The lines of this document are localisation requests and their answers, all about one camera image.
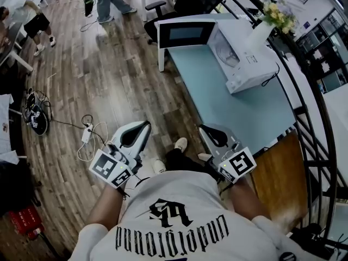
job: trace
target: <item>black shorts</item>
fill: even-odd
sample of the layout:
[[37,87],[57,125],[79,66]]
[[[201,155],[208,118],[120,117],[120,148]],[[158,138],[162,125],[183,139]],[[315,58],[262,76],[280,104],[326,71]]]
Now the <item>black shorts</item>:
[[46,31],[49,26],[49,21],[44,14],[36,15],[32,20],[30,20],[26,25],[24,25],[24,30],[27,32],[28,36],[33,38],[38,32]]

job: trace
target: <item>flower vase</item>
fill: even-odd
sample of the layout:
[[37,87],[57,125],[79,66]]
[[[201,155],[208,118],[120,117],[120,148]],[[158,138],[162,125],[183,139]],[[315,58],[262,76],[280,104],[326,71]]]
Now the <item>flower vase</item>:
[[265,21],[261,22],[247,37],[246,46],[251,50],[259,49],[265,43],[273,28],[275,28],[274,24],[269,25]]

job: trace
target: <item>shoe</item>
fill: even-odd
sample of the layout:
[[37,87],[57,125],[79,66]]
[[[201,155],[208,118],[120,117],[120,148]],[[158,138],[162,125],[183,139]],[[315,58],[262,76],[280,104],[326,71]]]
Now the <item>shoe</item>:
[[34,53],[34,56],[38,56],[42,51],[44,51],[45,50],[45,46],[42,46],[42,49],[38,49],[38,48],[36,48],[36,51],[35,51],[35,53]]
[[153,165],[153,171],[155,172],[156,175],[159,175],[165,171],[165,165],[163,161],[156,159]]
[[107,22],[110,22],[111,20],[113,20],[114,17],[113,16],[110,16],[107,20],[104,20],[104,21],[98,21],[99,24],[103,24],[103,23],[107,23]]
[[181,137],[178,141],[176,141],[174,149],[180,149],[183,153],[187,147],[187,139],[185,137]]
[[132,8],[131,10],[129,10],[129,11],[125,12],[125,13],[122,13],[122,14],[125,15],[125,14],[136,13],[136,11],[137,11],[137,8]]
[[55,37],[50,37],[49,42],[51,43],[51,47],[54,47],[55,44],[57,43],[55,40]]

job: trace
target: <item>desk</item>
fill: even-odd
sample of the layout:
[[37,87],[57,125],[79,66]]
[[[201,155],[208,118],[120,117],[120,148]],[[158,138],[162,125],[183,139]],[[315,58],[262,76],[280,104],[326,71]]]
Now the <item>desk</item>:
[[[223,14],[197,18],[223,18],[220,15]],[[225,85],[227,78],[208,46],[168,50],[202,122],[230,128],[252,154],[267,147],[295,123],[291,107],[277,79],[269,81],[265,87],[257,86],[231,95]]]
[[14,46],[21,49],[21,47],[16,43],[16,39],[18,37],[18,34],[20,32],[22,24],[20,22],[15,23],[10,29],[7,34],[7,38],[10,40],[10,45],[5,48],[3,53],[0,55],[0,66],[9,58],[9,56],[12,56],[15,58],[20,64],[22,64],[29,72],[33,71],[33,67],[31,67],[27,62],[25,62],[15,51]]

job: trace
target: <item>office chair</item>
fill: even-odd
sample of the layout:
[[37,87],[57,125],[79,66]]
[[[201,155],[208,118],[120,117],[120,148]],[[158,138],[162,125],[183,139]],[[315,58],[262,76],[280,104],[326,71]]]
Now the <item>office chair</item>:
[[174,5],[174,10],[171,13],[162,14],[161,6],[165,5],[166,2],[158,1],[147,5],[146,10],[155,9],[157,13],[157,18],[145,23],[144,29],[150,36],[148,43],[157,42],[157,29],[154,25],[156,21],[167,20],[170,18],[188,16],[188,15],[200,15],[210,13],[217,5],[219,5],[223,0],[176,0]]

